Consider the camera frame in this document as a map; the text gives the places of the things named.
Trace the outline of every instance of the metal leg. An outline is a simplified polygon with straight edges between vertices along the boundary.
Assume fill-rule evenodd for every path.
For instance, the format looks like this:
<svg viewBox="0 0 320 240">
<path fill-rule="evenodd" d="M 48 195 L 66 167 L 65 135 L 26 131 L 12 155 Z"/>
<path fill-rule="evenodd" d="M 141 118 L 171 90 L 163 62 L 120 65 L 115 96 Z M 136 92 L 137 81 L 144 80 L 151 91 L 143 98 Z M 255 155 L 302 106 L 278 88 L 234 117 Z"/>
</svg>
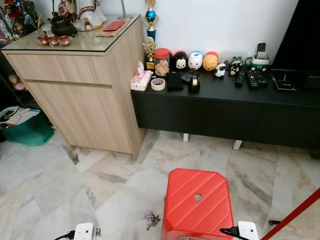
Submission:
<svg viewBox="0 0 320 240">
<path fill-rule="evenodd" d="M 184 134 L 183 134 L 183 141 L 184 141 L 185 143 L 187 143 L 187 142 L 188 142 L 188 139 L 189 139 L 189 133 L 184 133 Z"/>
<path fill-rule="evenodd" d="M 240 146 L 241 146 L 241 144 L 242 144 L 242 141 L 241 141 L 241 140 L 235 140 L 235 141 L 234 141 L 234 144 L 233 144 L 233 150 L 238 151 L 239 148 L 240 148 Z"/>
</svg>

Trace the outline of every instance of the blue trophy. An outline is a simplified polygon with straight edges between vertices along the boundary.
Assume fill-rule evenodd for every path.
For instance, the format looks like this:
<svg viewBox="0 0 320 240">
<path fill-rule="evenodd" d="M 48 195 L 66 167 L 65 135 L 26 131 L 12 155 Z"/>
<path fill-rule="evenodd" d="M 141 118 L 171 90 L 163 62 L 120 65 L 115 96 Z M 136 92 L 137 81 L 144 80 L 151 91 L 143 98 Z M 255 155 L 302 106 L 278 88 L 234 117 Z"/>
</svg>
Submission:
<svg viewBox="0 0 320 240">
<path fill-rule="evenodd" d="M 156 15 L 156 12 L 152 7 L 156 4 L 156 0 L 144 0 L 145 4 L 149 7 L 148 11 L 143 17 L 144 23 L 148 26 L 146 32 L 148 37 L 152 37 L 156 41 L 156 26 L 159 21 L 159 17 Z"/>
</svg>

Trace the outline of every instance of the cabinet drawer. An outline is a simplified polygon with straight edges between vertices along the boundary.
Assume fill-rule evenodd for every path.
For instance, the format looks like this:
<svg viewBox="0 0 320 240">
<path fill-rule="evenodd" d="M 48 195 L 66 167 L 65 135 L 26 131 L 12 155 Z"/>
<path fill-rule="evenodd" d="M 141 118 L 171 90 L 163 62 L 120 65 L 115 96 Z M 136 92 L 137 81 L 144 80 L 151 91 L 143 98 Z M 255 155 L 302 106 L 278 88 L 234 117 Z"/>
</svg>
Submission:
<svg viewBox="0 0 320 240">
<path fill-rule="evenodd" d="M 32 81 L 27 84 L 70 145 L 131 153 L 111 87 Z"/>
<path fill-rule="evenodd" d="M 8 54 L 25 80 L 110 85 L 102 56 Z"/>
</svg>

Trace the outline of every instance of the tv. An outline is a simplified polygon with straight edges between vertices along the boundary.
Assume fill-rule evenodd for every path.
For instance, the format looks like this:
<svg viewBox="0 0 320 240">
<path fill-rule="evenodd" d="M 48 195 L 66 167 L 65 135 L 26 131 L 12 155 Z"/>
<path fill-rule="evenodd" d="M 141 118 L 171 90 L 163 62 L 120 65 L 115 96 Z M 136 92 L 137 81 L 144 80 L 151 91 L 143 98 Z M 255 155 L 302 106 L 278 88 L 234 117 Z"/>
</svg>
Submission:
<svg viewBox="0 0 320 240">
<path fill-rule="evenodd" d="M 320 77 L 320 0 L 299 0 L 271 69 Z"/>
</svg>

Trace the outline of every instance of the black wallet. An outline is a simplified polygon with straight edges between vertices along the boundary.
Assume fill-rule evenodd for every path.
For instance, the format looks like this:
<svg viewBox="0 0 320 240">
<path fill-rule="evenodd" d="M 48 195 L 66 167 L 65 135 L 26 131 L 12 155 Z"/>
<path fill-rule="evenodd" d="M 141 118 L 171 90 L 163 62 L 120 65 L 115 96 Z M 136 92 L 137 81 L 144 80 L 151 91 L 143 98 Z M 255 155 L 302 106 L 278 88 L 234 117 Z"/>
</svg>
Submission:
<svg viewBox="0 0 320 240">
<path fill-rule="evenodd" d="M 180 79 L 181 75 L 175 72 L 169 72 L 166 74 L 166 88 L 168 90 L 183 90 L 184 85 Z"/>
</svg>

